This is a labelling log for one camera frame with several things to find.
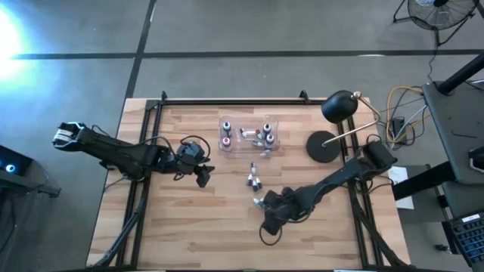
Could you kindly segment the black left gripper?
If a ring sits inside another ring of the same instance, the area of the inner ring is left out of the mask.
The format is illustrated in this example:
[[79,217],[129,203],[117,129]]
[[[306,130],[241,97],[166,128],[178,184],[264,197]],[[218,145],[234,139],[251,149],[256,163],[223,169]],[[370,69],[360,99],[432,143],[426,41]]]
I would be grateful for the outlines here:
[[175,178],[182,178],[184,175],[195,174],[198,187],[204,188],[208,183],[210,176],[215,167],[205,165],[206,157],[197,159],[193,156],[182,156],[177,159],[175,156],[168,156],[165,159],[165,173],[174,174]]

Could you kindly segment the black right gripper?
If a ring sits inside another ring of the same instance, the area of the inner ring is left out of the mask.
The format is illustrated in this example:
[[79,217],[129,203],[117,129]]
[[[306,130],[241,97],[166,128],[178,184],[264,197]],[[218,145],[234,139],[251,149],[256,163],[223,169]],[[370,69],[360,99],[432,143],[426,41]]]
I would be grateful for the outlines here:
[[280,193],[268,191],[261,197],[264,201],[265,218],[277,218],[280,221],[303,221],[306,219],[306,210],[299,203],[303,199],[303,187],[293,190],[284,187]]

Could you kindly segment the clear plastic bin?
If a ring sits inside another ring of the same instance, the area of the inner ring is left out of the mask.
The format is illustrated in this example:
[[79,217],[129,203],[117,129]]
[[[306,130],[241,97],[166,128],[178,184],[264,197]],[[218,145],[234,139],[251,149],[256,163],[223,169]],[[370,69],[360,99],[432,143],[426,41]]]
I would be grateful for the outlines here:
[[[225,131],[222,127],[224,122],[231,123],[231,130]],[[271,126],[271,131],[269,133],[263,132],[263,126],[269,124]],[[219,119],[219,149],[230,155],[239,154],[258,154],[260,155],[264,150],[270,150],[271,155],[275,153],[281,146],[279,133],[278,133],[279,121],[270,116],[264,117],[233,117],[233,116],[222,116]],[[248,137],[244,138],[240,134],[240,130],[252,131],[253,133]],[[262,132],[262,137],[258,138],[255,135],[255,130],[260,130]],[[265,138],[268,134],[274,136],[274,143],[267,144]],[[231,145],[229,147],[224,147],[222,145],[223,138],[230,138]],[[253,141],[260,141],[264,143],[263,147],[253,146]]]

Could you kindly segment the black brass desk lamp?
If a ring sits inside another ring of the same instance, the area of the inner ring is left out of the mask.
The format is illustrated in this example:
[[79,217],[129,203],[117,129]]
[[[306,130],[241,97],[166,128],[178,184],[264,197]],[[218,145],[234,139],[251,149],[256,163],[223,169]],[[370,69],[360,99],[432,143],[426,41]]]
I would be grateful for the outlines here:
[[355,134],[357,131],[376,125],[381,120],[382,116],[380,112],[362,97],[360,91],[337,91],[321,105],[321,112],[328,122],[339,124],[355,114],[359,102],[362,102],[369,108],[376,115],[376,119],[373,122],[359,128],[353,128],[338,136],[329,131],[313,132],[306,141],[306,152],[311,159],[319,163],[334,161],[340,154],[341,139]]

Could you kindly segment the white paper sheet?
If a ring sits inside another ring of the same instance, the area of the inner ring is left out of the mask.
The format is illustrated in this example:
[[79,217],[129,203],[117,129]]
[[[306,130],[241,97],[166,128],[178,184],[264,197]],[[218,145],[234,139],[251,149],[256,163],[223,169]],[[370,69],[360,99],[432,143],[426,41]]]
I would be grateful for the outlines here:
[[[402,183],[408,179],[408,172],[405,167],[392,166],[388,171],[388,177],[392,180],[392,191],[395,193],[396,189],[394,186]],[[407,196],[400,200],[396,200],[396,207],[398,209],[414,209],[414,202],[411,196]]]

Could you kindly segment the black power strip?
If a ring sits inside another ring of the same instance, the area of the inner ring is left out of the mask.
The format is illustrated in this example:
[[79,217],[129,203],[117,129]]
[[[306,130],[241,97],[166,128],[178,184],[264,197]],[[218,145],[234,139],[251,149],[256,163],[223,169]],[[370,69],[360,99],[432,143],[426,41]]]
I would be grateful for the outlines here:
[[407,137],[403,134],[405,130],[402,130],[405,124],[405,118],[397,116],[390,121],[390,128],[393,135],[393,139],[397,141],[399,139],[399,144],[407,144]]

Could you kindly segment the black desk leg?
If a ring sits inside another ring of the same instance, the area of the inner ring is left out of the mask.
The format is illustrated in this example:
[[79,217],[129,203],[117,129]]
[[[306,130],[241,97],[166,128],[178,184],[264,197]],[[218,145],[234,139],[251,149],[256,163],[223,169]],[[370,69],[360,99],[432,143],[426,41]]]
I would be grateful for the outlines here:
[[436,187],[447,181],[455,181],[456,177],[450,162],[441,163],[427,169],[411,178],[400,181],[392,186],[395,200],[404,199],[431,187]]

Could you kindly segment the black device with blue light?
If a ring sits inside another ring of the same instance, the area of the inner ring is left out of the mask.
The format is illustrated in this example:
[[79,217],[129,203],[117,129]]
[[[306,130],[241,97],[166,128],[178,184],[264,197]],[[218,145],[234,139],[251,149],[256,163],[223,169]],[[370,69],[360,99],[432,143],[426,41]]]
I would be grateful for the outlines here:
[[58,197],[61,189],[36,160],[0,145],[0,189],[45,193]]

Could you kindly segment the grey desk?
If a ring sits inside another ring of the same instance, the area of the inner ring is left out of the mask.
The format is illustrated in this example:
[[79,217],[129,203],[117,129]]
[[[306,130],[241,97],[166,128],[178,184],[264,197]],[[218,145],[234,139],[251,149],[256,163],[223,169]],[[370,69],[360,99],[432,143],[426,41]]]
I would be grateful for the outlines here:
[[447,96],[425,84],[423,95],[457,181],[483,185],[484,170],[470,167],[469,152],[484,147],[484,91],[464,83]]

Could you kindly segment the black pole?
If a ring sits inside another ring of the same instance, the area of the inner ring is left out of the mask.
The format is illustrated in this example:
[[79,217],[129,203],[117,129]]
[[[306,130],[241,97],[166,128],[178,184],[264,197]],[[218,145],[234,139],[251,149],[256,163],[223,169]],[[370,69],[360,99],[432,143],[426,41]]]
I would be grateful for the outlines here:
[[440,94],[449,96],[450,93],[460,84],[466,82],[470,77],[484,69],[484,52],[460,68],[455,74],[437,86]]

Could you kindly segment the black floor fan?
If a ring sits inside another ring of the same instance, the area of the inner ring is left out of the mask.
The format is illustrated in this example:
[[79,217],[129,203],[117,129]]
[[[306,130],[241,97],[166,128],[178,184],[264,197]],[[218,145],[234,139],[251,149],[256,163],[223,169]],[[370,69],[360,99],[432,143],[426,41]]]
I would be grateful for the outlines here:
[[393,23],[410,20],[433,33],[435,46],[447,43],[475,15],[479,0],[402,0]]

